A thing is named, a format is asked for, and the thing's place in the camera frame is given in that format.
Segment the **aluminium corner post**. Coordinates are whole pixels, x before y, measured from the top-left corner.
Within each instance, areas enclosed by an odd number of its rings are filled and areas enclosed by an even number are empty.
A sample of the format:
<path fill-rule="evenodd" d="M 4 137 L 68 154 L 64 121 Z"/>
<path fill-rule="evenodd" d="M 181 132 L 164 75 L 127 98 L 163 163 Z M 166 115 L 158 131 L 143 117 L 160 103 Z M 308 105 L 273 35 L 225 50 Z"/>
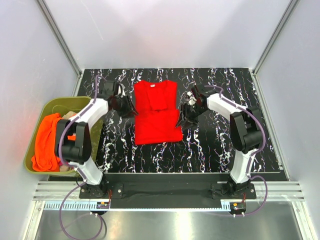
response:
<path fill-rule="evenodd" d="M 273 46 L 277 42 L 278 38 L 280 37 L 282 31 L 284 30 L 286 24 L 288 23 L 290 17 L 292 16 L 293 12 L 295 11 L 296 7 L 300 3 L 300 0 L 290 0 L 287 7 L 285 8 L 278 24 L 276 25 L 270 39 L 268 40 L 261 56 L 259 57 L 255 67 L 252 69 L 252 73 L 257 75 L 260 71 L 261 67 L 263 66 L 265 60 L 267 59 L 269 53 L 271 52 Z"/>
<path fill-rule="evenodd" d="M 63 51 L 66 59 L 68 60 L 72 70 L 76 74 L 77 77 L 79 77 L 82 73 L 82 70 L 80 69 L 79 65 L 77 64 L 70 48 L 68 47 L 59 27 L 56 23 L 53 14 L 51 13 L 47 3 L 45 0 L 35 0 L 37 3 L 42 15 L 44 16 L 46 22 L 48 23 L 54 37 L 56 38 L 61 50 Z"/>

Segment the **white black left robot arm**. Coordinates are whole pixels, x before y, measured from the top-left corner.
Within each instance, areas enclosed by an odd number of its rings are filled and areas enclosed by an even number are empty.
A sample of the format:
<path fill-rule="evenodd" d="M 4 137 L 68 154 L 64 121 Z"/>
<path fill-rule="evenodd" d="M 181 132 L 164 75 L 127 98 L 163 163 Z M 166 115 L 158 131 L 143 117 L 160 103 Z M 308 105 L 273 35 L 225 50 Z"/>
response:
<path fill-rule="evenodd" d="M 109 111 L 115 111 L 121 118 L 132 118 L 138 114 L 121 83 L 106 81 L 80 112 L 56 124 L 55 155 L 63 165 L 80 175 L 82 190 L 95 198 L 104 198 L 111 191 L 104 174 L 91 157 L 90 131 Z"/>

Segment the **right aluminium corner post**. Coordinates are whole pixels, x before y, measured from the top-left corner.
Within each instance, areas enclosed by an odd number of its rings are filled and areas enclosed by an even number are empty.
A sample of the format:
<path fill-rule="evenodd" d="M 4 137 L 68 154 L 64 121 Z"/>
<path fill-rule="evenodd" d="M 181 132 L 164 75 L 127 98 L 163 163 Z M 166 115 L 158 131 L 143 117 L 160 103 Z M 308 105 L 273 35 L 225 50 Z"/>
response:
<path fill-rule="evenodd" d="M 277 42 L 278 38 L 280 37 L 282 31 L 284 30 L 286 24 L 288 23 L 290 17 L 292 16 L 293 12 L 295 11 L 296 7 L 300 3 L 300 0 L 290 0 L 287 7 L 285 8 L 278 24 L 276 25 L 270 39 L 268 40 L 261 56 L 259 57 L 255 67 L 252 69 L 252 73 L 257 75 L 260 71 L 261 67 L 263 66 L 265 60 L 267 59 L 269 53 L 271 52 L 273 46 Z"/>

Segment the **aluminium frame rail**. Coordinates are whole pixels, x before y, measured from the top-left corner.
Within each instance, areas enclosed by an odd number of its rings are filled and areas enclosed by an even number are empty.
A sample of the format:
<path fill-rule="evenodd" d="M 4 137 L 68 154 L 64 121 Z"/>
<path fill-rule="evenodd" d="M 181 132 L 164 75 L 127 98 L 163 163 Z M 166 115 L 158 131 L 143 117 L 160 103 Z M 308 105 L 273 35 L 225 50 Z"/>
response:
<path fill-rule="evenodd" d="M 268 202 L 292 205 L 305 240 L 317 239 L 301 186 L 296 181 L 263 181 L 255 176 L 244 192 L 225 193 L 226 182 L 208 181 L 109 181 L 98 190 L 73 181 L 40 181 L 32 199 L 24 239 L 33 239 L 45 210 L 85 212 L 206 212 L 241 215 L 233 203 L 258 203 L 252 213 Z"/>

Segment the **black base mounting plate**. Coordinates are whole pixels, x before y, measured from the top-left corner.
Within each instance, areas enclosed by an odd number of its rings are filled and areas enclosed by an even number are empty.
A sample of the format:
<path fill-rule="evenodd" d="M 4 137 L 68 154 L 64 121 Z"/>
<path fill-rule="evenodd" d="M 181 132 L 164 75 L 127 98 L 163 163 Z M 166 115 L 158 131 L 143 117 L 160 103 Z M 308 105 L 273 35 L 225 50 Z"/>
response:
<path fill-rule="evenodd" d="M 213 209 L 222 201 L 255 200 L 255 187 L 250 183 L 244 194 L 219 196 L 229 180 L 228 173 L 106 173 L 105 197 L 96 198 L 80 189 L 81 199 L 111 200 L 112 209 Z"/>

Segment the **orange t shirt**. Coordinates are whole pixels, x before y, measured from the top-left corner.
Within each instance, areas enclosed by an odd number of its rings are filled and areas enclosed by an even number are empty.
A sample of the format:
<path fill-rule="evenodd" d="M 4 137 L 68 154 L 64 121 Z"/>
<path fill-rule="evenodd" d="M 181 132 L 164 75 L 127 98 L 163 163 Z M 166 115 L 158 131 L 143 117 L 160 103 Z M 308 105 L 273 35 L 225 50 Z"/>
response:
<path fill-rule="evenodd" d="M 59 157 L 55 155 L 56 128 L 59 120 L 64 120 L 59 113 L 44 117 L 39 125 L 31 158 L 32 168 L 36 172 L 60 172 Z"/>

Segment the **left aluminium corner post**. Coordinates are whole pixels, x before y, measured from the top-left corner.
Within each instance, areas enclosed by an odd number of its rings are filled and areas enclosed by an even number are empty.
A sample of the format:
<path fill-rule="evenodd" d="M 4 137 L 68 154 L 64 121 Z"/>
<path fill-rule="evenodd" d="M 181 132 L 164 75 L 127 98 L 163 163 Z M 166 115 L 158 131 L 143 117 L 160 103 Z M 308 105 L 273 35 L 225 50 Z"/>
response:
<path fill-rule="evenodd" d="M 70 48 L 68 47 L 59 27 L 56 23 L 53 14 L 51 13 L 47 3 L 45 0 L 35 0 L 37 3 L 42 15 L 44 16 L 46 22 L 48 23 L 54 37 L 56 38 L 61 50 L 63 51 L 66 59 L 68 60 L 72 70 L 76 74 L 77 77 L 79 77 L 82 73 L 82 70 L 80 69 L 79 65 L 77 64 Z"/>

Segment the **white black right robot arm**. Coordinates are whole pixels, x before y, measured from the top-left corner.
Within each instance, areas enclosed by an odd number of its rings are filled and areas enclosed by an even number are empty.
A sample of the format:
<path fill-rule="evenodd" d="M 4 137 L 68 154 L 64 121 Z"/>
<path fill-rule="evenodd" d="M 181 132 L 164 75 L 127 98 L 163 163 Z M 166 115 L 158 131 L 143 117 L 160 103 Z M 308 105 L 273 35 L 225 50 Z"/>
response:
<path fill-rule="evenodd" d="M 220 189 L 214 189 L 213 193 L 239 198 L 250 186 L 251 168 L 256 154 L 266 145 L 260 110 L 228 99 L 219 86 L 196 84 L 186 94 L 176 125 L 183 130 L 196 127 L 199 116 L 206 111 L 216 112 L 229 121 L 230 139 L 235 148 L 229 179 Z"/>

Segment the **left orange connector board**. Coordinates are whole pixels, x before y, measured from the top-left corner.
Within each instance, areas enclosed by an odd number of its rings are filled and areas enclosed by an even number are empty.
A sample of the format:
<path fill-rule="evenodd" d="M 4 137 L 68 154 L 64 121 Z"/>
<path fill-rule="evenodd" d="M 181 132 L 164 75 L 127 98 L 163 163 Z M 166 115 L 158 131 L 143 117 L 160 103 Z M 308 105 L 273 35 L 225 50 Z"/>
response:
<path fill-rule="evenodd" d="M 96 204 L 97 209 L 109 209 L 110 202 L 109 201 L 98 201 Z"/>

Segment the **olive green plastic bin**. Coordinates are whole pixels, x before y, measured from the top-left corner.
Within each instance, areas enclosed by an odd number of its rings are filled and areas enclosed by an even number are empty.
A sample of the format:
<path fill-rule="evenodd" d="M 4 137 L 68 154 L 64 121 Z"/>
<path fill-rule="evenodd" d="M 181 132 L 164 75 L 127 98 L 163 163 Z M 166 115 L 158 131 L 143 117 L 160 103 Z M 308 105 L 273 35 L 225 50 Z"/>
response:
<path fill-rule="evenodd" d="M 33 133 L 31 143 L 28 147 L 25 159 L 24 159 L 24 164 L 26 169 L 31 172 L 32 174 L 39 174 L 39 175 L 66 175 L 68 173 L 77 173 L 73 168 L 72 170 L 66 171 L 66 172 L 38 172 L 33 170 L 33 164 L 32 164 L 32 157 L 35 154 L 35 141 L 36 141 L 36 135 L 39 129 L 39 126 L 44 119 L 44 117 L 59 113 L 61 117 L 63 117 L 65 114 L 67 114 L 69 111 L 73 111 L 76 113 L 79 113 L 80 110 L 82 110 L 91 100 L 92 98 L 86 97 L 86 96 L 81 96 L 81 97 L 59 97 L 51 100 L 48 102 L 39 117 L 39 120 L 37 122 L 35 131 Z M 102 129 L 102 122 L 99 119 L 95 125 L 91 128 L 90 130 L 90 138 L 91 138 L 91 145 L 92 145 L 92 152 L 91 152 L 91 157 L 94 160 L 94 157 L 96 156 L 96 152 L 93 150 L 95 146 L 98 144 L 98 140 L 100 137 Z"/>

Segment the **red t shirt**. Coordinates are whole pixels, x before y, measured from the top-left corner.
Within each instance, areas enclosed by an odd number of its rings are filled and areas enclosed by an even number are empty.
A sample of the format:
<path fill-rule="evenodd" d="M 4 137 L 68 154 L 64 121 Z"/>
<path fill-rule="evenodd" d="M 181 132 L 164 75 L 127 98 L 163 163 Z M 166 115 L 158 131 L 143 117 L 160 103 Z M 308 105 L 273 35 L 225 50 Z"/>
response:
<path fill-rule="evenodd" d="M 174 143 L 183 140 L 182 128 L 176 126 L 178 84 L 171 80 L 141 80 L 133 87 L 135 108 L 134 135 L 136 145 Z"/>

